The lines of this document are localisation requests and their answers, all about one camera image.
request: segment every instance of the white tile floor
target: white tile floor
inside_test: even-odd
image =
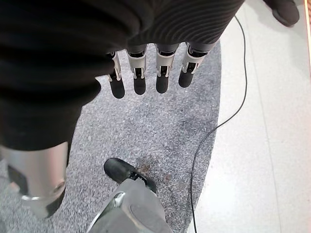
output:
[[[217,131],[196,208],[199,233],[311,232],[311,77],[302,3],[298,8],[293,28],[278,23],[260,0],[247,0],[237,13],[246,34],[247,101]],[[235,20],[221,46],[220,123],[243,96]]]

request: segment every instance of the shoe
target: shoe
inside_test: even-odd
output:
[[[156,193],[156,183],[149,177],[138,172],[135,167],[118,158],[109,158],[104,164],[105,173],[118,184],[126,179],[142,179],[146,187]]]
[[[264,0],[273,16],[284,26],[292,27],[299,20],[299,12],[293,0]]]

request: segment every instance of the black cable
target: black cable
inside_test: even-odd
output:
[[[208,132],[208,134],[203,138],[203,140],[201,141],[201,143],[199,144],[198,148],[196,149],[196,152],[194,154],[194,158],[193,158],[193,162],[192,162],[192,171],[191,171],[191,178],[190,178],[190,202],[191,202],[191,209],[192,209],[192,216],[193,216],[193,225],[194,225],[194,232],[197,233],[196,230],[196,224],[195,224],[195,215],[194,215],[194,207],[193,207],[193,199],[192,199],[192,182],[193,182],[193,176],[194,176],[194,167],[195,167],[195,160],[198,156],[199,150],[201,148],[201,146],[203,145],[203,143],[205,142],[205,140],[213,133],[215,132],[219,127],[225,125],[227,122],[229,122],[236,114],[238,114],[238,112],[242,109],[245,100],[246,100],[246,94],[247,94],[247,72],[246,72],[246,41],[245,41],[245,34],[244,34],[244,30],[243,27],[240,23],[240,21],[238,20],[238,18],[236,16],[234,16],[234,18],[237,20],[240,29],[242,31],[243,34],[243,41],[244,41],[244,73],[245,73],[245,92],[244,92],[244,97],[243,97],[243,101],[240,105],[240,107],[238,108],[238,110],[231,116],[229,117],[227,120],[225,120],[223,123],[221,123],[220,125],[216,126],[214,129],[212,129],[210,132]]]

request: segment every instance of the gray speckled carpet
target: gray speckled carpet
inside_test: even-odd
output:
[[[204,60],[189,88],[178,85],[185,45],[174,60],[169,90],[156,92],[155,48],[147,52],[146,93],[138,96],[126,53],[119,53],[125,97],[115,99],[107,77],[102,91],[83,108],[71,148],[66,195],[49,219],[37,219],[18,197],[5,189],[7,176],[0,162],[0,233],[85,233],[102,203],[117,184],[104,174],[104,162],[118,157],[138,167],[157,184],[158,197],[174,233],[191,220],[189,184],[193,154],[204,135],[217,124],[221,53],[218,44]],[[202,147],[194,177],[195,201],[206,176],[214,136]]]

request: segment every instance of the black sleeve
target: black sleeve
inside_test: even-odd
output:
[[[129,45],[215,43],[243,0],[0,1],[0,144],[69,143],[82,106]]]

